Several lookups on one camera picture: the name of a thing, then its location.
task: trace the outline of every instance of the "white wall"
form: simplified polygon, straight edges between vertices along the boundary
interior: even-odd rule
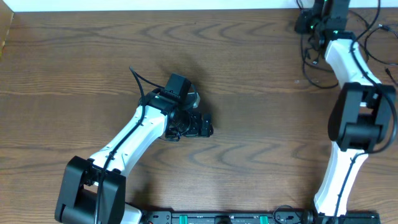
[[[14,12],[119,11],[184,9],[295,8],[295,0],[4,0]],[[310,7],[313,0],[302,0]],[[376,7],[377,0],[351,0],[350,7]],[[398,7],[398,0],[383,0],[382,7]]]

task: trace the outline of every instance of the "wooden tabletop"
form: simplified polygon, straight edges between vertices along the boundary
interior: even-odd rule
[[[397,10],[383,9],[378,23],[398,23]],[[357,12],[370,21],[375,10]],[[127,179],[127,202],[176,211],[310,208],[330,157],[327,122],[339,89],[304,79],[298,15],[17,13],[0,62],[0,223],[55,223],[67,162],[101,149],[136,110],[130,65],[161,85],[172,72],[189,78],[215,133],[155,141]],[[350,14],[348,29],[358,34],[364,25]],[[398,61],[394,35],[378,32],[370,42],[374,55]],[[384,65],[370,60],[369,67],[391,83]],[[320,85],[336,82],[330,73],[309,74]],[[349,210],[377,210],[383,223],[398,222],[397,149],[366,161]]]

